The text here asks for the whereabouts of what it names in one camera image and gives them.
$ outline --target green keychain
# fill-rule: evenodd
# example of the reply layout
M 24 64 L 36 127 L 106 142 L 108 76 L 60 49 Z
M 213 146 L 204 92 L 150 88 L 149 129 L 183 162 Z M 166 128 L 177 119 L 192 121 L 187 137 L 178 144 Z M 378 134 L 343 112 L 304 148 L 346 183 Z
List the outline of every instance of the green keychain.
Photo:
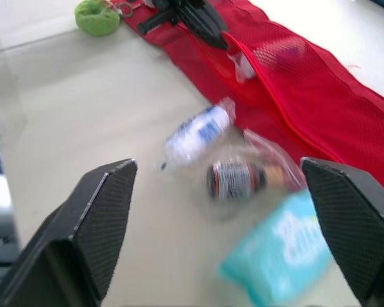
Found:
M 118 12 L 105 0 L 84 0 L 74 11 L 79 29 L 92 36 L 105 36 L 114 32 L 120 23 Z

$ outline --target wet wipes package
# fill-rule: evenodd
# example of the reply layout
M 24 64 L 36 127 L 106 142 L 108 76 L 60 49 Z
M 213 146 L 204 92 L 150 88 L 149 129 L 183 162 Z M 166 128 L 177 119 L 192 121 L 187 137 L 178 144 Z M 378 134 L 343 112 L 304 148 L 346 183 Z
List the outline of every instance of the wet wipes package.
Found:
M 290 303 L 325 271 L 332 255 L 308 190 L 288 196 L 220 265 L 259 307 Z

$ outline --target red fabric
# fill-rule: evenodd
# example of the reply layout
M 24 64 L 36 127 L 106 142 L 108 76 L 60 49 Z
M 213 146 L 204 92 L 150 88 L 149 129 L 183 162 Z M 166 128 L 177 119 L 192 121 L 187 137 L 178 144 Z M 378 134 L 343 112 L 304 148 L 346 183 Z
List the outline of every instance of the red fabric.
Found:
M 308 42 L 247 0 L 213 0 L 226 22 L 230 50 L 240 49 L 257 77 L 239 84 L 227 52 L 208 46 L 182 26 L 162 25 L 146 36 L 212 102 L 236 102 L 236 125 L 303 156 L 352 165 L 384 186 L 384 98 L 360 84 L 328 51 Z M 137 8 L 134 29 L 153 14 Z

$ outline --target clear plastic bag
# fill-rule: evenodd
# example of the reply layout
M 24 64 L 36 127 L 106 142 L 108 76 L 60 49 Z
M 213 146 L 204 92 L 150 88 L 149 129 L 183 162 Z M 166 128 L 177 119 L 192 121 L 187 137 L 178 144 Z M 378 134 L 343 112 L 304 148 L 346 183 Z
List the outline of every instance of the clear plastic bag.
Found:
M 285 187 L 290 192 L 297 192 L 307 188 L 306 178 L 301 172 L 300 167 L 293 161 L 287 152 L 277 145 L 250 130 L 243 132 L 247 140 L 259 155 L 268 162 L 269 165 L 280 166 L 285 174 Z
M 161 170 L 188 166 L 225 135 L 236 119 L 235 102 L 224 98 L 219 104 L 186 120 L 167 140 Z
M 195 193 L 206 190 L 206 214 L 228 220 L 244 207 L 307 187 L 299 166 L 277 144 L 245 130 L 244 142 L 213 148 L 188 170 Z
M 230 58 L 235 64 L 235 73 L 236 73 L 236 81 L 239 83 L 244 83 L 247 80 L 253 79 L 256 77 L 256 73 L 253 67 L 250 65 L 248 59 L 242 52 L 238 52 L 235 55 L 228 54 L 228 58 Z
M 228 146 L 215 153 L 217 159 L 207 170 L 207 189 L 214 200 L 250 198 L 271 187 L 290 192 L 306 188 L 299 166 L 277 144 L 246 130 L 245 146 Z

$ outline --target table surface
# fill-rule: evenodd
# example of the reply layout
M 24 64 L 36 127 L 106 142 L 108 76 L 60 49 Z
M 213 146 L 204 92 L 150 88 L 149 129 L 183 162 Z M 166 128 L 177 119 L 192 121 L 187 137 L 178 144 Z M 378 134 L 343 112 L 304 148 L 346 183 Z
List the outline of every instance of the table surface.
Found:
M 134 157 L 139 172 L 127 236 L 104 306 L 246 306 L 216 267 L 276 206 L 214 222 L 208 201 L 154 168 L 164 139 L 207 107 L 165 54 L 124 24 L 105 38 L 79 32 L 78 0 L 0 5 L 0 145 L 22 244 L 100 164 Z M 366 0 L 256 0 L 275 20 L 332 51 L 384 95 L 384 9 Z M 296 306 L 357 306 L 335 264 Z

